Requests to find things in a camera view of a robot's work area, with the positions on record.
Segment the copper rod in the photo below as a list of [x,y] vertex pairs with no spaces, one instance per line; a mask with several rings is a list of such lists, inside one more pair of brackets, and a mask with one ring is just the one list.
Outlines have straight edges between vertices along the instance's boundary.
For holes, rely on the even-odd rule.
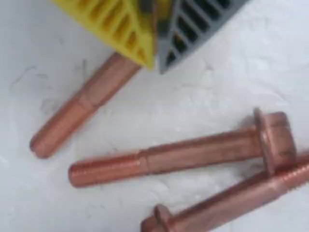
[[295,159],[289,122],[283,112],[264,116],[255,110],[254,114],[255,125],[245,129],[77,162],[69,169],[70,182],[85,187],[258,157],[264,157],[266,169],[273,174],[275,167]]
[[32,138],[31,150],[39,158],[50,157],[139,69],[133,61],[114,53]]
[[205,232],[268,204],[309,181],[309,156],[269,178],[260,173],[232,188],[172,216],[158,205],[141,232]]

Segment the copper bolt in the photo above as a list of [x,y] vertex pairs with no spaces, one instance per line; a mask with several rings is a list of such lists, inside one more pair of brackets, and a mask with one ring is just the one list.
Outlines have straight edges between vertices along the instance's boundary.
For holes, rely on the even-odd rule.
[[296,148],[285,113],[254,111],[255,125],[173,144],[151,147],[110,159],[88,159],[73,164],[69,179],[75,187],[125,178],[161,174],[210,164],[264,157],[269,174],[295,159]]
[[205,232],[270,203],[309,181],[309,156],[269,178],[260,173],[174,216],[158,205],[141,232]]
[[32,138],[31,150],[50,157],[94,113],[114,96],[140,66],[113,54],[94,76]]

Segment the bolt thread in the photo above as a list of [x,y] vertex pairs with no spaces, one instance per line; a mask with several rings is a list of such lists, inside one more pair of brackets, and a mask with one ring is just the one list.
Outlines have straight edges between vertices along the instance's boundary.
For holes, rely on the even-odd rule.
[[69,179],[73,186],[85,187],[147,173],[146,159],[133,153],[112,159],[99,158],[75,163],[69,169]]

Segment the copper pin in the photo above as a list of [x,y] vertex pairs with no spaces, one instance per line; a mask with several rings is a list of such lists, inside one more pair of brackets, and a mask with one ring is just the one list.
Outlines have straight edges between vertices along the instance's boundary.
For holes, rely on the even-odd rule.
[[174,216],[158,205],[141,232],[205,232],[222,226],[309,182],[309,155],[269,178],[260,173]]
[[32,138],[31,150],[39,158],[50,157],[139,69],[139,65],[114,53],[82,89]]
[[161,174],[210,164],[264,157],[270,175],[294,160],[296,148],[285,113],[264,116],[254,111],[255,124],[242,130],[151,147],[113,158],[73,164],[69,179],[75,187],[108,183],[147,174]]

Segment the yellow plastic part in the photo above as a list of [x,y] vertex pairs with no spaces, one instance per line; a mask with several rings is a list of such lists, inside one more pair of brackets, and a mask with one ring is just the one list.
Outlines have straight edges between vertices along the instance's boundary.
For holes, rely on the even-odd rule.
[[117,52],[152,69],[154,32],[138,0],[53,0],[67,14]]
[[165,20],[169,18],[170,8],[172,5],[172,0],[156,0],[158,20]]

